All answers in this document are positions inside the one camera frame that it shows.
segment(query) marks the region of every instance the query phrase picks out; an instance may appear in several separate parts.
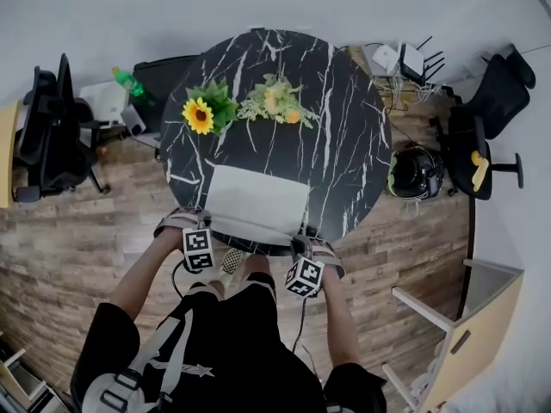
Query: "round table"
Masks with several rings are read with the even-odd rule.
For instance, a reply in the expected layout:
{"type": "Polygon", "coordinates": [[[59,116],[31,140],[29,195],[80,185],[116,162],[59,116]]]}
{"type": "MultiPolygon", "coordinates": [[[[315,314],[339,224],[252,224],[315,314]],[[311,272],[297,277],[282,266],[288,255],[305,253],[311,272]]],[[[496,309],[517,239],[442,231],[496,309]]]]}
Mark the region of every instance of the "round table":
{"type": "MultiPolygon", "coordinates": [[[[167,182],[183,207],[204,207],[216,164],[310,187],[300,231],[333,242],[369,213],[387,180],[390,124],[369,77],[344,49],[310,35],[256,29],[212,47],[184,72],[167,101],[161,131],[167,182]],[[243,101],[263,75],[283,74],[304,108],[319,114],[313,129],[274,120],[237,120],[219,137],[192,132],[182,117],[186,88],[225,77],[243,101]]],[[[281,247],[215,234],[233,247],[278,255],[281,247]]]]}

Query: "buckle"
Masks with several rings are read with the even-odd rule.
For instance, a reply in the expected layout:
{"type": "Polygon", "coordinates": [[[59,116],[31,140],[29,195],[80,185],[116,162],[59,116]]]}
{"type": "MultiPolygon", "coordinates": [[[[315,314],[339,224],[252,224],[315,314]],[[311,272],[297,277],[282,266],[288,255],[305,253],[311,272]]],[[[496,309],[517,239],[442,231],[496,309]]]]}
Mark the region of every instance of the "buckle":
{"type": "Polygon", "coordinates": [[[128,368],[115,376],[115,382],[130,390],[136,390],[139,387],[141,375],[135,370],[128,368]]]}
{"type": "Polygon", "coordinates": [[[112,391],[106,390],[100,396],[100,402],[111,407],[113,410],[119,413],[124,413],[127,410],[128,401],[115,395],[112,391]]]}
{"type": "Polygon", "coordinates": [[[170,403],[172,403],[172,398],[164,391],[161,391],[158,394],[157,410],[161,413],[164,413],[166,411],[167,404],[170,403]]]}

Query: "office chair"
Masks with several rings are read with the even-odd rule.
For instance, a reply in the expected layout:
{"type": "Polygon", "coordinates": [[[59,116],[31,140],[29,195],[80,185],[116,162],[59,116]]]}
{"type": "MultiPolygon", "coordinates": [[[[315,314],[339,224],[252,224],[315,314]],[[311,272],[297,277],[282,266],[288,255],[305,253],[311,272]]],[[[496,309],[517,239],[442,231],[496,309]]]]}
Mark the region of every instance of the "office chair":
{"type": "Polygon", "coordinates": [[[454,185],[449,195],[461,190],[475,199],[489,200],[493,171],[517,173],[518,187],[523,188],[520,156],[515,155],[515,163],[492,163],[486,140],[499,136],[507,124],[528,106],[530,97],[526,87],[534,88],[536,76],[514,47],[507,59],[496,54],[487,63],[486,73],[473,99],[450,109],[448,133],[444,133],[439,118],[430,120],[430,125],[436,128],[436,139],[442,147],[444,164],[454,185]],[[476,192],[472,179],[478,167],[471,161],[473,151],[478,151],[490,163],[476,192]]]}
{"type": "Polygon", "coordinates": [[[49,71],[34,68],[33,89],[23,103],[29,107],[16,156],[28,169],[28,185],[15,191],[14,200],[31,202],[74,190],[87,177],[99,193],[107,194],[109,186],[100,187],[92,171],[99,123],[93,120],[86,101],[73,97],[65,54],[57,79],[49,71]],[[80,141],[83,128],[91,130],[91,148],[80,141]]]}

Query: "yellow flower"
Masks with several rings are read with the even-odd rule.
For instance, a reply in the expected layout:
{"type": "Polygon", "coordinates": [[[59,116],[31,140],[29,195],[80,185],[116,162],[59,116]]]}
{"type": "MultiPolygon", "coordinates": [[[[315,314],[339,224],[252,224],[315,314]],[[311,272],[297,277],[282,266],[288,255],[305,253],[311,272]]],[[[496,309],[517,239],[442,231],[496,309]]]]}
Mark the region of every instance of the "yellow flower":
{"type": "Polygon", "coordinates": [[[191,130],[199,134],[207,134],[214,128],[213,110],[202,100],[188,100],[183,106],[183,117],[188,120],[191,130]]]}
{"type": "Polygon", "coordinates": [[[300,120],[300,113],[298,110],[289,110],[287,112],[287,123],[296,124],[300,120]]]}
{"type": "Polygon", "coordinates": [[[266,98],[264,99],[264,108],[269,114],[277,114],[279,112],[276,99],[273,96],[266,96],[266,98]]]}

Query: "plastic bottle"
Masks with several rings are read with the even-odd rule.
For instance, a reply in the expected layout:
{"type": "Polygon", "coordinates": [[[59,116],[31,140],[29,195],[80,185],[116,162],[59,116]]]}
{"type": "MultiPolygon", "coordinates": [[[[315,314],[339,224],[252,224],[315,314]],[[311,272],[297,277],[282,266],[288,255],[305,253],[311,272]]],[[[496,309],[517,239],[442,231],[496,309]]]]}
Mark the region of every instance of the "plastic bottle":
{"type": "Polygon", "coordinates": [[[114,66],[111,69],[111,73],[115,76],[116,82],[128,90],[132,96],[138,97],[144,95],[144,86],[130,72],[122,71],[117,66],[114,66]]]}

